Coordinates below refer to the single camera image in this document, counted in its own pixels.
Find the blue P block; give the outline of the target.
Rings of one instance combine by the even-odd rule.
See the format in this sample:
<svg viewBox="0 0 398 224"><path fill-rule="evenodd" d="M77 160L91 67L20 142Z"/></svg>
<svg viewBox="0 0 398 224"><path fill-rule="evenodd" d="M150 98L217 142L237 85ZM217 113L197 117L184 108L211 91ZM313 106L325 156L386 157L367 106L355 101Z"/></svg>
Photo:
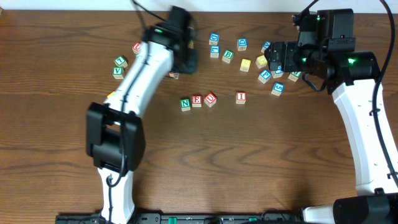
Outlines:
<svg viewBox="0 0 398 224"><path fill-rule="evenodd" d="M265 84L265 83L267 83L270 80L271 77L272 77L271 72L268 71L267 69L265 69L259 74L258 80L261 83Z"/></svg>

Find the red E block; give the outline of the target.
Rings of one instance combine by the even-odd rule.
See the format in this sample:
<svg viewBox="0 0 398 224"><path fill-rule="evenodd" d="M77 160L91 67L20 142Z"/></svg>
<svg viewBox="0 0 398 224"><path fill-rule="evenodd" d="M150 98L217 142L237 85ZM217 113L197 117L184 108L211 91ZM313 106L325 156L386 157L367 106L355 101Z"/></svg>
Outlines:
<svg viewBox="0 0 398 224"><path fill-rule="evenodd" d="M192 96L192 107L193 108L202 107L202 96L201 95L193 95Z"/></svg>

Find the green N block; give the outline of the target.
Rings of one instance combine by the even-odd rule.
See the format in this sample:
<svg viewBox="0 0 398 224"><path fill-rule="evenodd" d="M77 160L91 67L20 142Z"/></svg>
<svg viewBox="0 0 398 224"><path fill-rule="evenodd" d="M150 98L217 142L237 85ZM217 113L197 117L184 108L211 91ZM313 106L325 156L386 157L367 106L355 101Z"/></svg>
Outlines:
<svg viewBox="0 0 398 224"><path fill-rule="evenodd" d="M191 103L189 98L180 100L180 107L182 111L189 111L191 109Z"/></svg>

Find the red I block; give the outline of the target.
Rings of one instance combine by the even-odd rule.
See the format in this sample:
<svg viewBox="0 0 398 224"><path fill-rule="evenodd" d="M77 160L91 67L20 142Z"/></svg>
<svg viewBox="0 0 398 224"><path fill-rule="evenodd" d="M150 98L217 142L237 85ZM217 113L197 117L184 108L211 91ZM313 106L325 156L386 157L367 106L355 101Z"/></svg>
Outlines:
<svg viewBox="0 0 398 224"><path fill-rule="evenodd" d="M236 104L243 105L246 103L246 100L247 100L246 92L243 91L236 92Z"/></svg>

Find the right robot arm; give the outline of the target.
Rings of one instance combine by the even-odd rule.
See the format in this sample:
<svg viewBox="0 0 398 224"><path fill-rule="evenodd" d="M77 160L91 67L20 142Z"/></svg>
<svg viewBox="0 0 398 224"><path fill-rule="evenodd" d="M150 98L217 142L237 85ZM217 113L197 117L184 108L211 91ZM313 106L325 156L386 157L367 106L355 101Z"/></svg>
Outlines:
<svg viewBox="0 0 398 224"><path fill-rule="evenodd" d="M323 80L337 106L354 159L354 197L302 210L304 223L396 223L397 148L389 127L375 55L358 52L351 9L311 12L292 18L296 41L273 42L264 55L269 69Z"/></svg>

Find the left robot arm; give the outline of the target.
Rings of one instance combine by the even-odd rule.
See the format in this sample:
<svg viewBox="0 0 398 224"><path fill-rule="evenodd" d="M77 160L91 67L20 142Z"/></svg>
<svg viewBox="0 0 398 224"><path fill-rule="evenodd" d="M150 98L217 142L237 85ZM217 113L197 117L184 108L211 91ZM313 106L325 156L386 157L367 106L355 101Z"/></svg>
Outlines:
<svg viewBox="0 0 398 224"><path fill-rule="evenodd" d="M139 53L118 88L86 111L86 153L103 184L105 223L128 223L135 211L133 174L146 147L142 118L162 79L170 72L193 74L195 20L172 6L168 18L144 28Z"/></svg>

